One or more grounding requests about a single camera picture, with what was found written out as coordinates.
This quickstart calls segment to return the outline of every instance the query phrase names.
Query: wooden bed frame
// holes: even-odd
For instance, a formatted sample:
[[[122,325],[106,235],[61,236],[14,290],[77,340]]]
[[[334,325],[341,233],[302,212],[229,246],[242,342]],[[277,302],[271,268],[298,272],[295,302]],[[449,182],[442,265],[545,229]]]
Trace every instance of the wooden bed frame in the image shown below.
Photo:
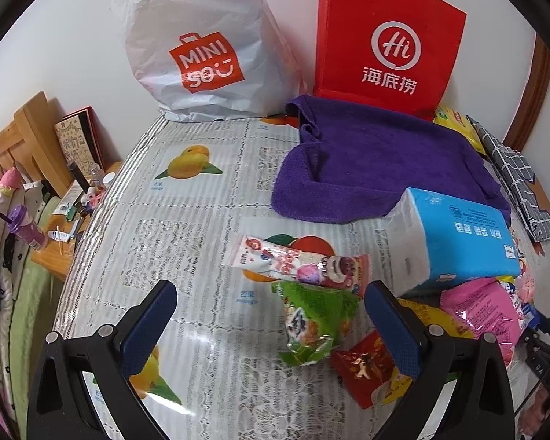
[[[63,197],[73,177],[53,128],[56,123],[44,92],[16,111],[0,132],[0,177],[15,166],[27,181],[48,180]]]

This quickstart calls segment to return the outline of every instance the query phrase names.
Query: purple cup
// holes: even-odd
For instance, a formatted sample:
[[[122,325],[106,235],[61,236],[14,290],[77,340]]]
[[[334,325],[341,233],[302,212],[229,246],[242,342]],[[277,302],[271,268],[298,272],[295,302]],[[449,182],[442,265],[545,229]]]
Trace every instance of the purple cup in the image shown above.
[[[15,206],[8,214],[12,223],[8,224],[10,233],[14,233],[33,250],[41,251],[47,246],[47,237],[34,222],[24,205]]]

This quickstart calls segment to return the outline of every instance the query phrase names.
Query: silver screw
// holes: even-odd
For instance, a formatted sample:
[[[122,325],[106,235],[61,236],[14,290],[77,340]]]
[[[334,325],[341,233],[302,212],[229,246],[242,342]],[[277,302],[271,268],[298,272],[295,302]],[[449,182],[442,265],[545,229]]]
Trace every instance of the silver screw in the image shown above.
[[[57,338],[59,338],[59,334],[57,334],[56,332],[48,333],[45,336],[45,340],[47,341],[47,344],[54,343],[57,340]]]
[[[442,327],[437,324],[430,325],[428,331],[430,332],[430,334],[436,337],[440,337],[442,334],[444,334],[444,329],[442,329]]]
[[[114,332],[114,328],[110,326],[109,324],[105,324],[98,329],[98,334],[100,337],[108,337],[110,334]]]
[[[495,344],[497,342],[497,338],[495,337],[495,334],[493,333],[484,333],[483,339],[485,339],[490,344]]]

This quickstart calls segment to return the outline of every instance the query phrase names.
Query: gray plaid fabric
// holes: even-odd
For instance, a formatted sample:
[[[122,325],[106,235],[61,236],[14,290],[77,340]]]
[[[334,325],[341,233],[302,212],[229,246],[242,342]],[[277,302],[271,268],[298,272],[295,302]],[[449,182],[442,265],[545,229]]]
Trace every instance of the gray plaid fabric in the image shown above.
[[[536,194],[528,186],[528,183],[535,184],[536,176],[532,167],[521,152],[504,146],[478,122],[471,117],[468,119],[477,131],[532,240],[550,240],[550,212],[538,206]]]

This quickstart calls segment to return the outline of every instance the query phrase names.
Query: white plastic bag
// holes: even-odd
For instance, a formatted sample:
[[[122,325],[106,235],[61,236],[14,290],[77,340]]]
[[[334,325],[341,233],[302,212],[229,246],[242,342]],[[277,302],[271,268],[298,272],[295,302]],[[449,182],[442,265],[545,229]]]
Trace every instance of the white plastic bag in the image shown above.
[[[305,92],[265,0],[113,0],[134,77],[173,121],[282,113]]]

